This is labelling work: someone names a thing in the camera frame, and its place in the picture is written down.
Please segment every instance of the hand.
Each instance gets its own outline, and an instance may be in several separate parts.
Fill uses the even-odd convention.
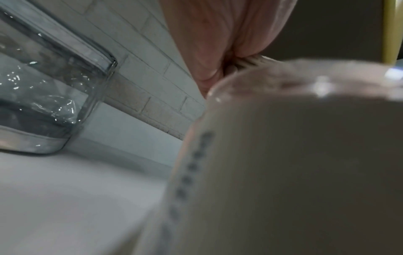
[[[259,53],[296,0],[160,0],[172,37],[206,97],[234,58]]]

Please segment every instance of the tiled backsplash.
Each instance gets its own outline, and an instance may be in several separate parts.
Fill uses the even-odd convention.
[[[183,139],[204,111],[158,0],[35,0],[119,61],[105,103]]]

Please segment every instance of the wall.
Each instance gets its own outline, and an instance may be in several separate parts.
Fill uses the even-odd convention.
[[[183,139],[204,99],[173,42],[158,0],[35,0],[109,50],[120,69],[105,103]]]

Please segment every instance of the brick wall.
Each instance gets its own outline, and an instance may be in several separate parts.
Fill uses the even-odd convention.
[[[105,103],[183,139],[204,111],[158,0],[36,0],[109,50],[120,68]]]

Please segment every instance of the backsplash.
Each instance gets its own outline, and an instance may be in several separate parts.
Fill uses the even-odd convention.
[[[35,0],[119,62],[105,103],[183,139],[204,111],[158,0]]]

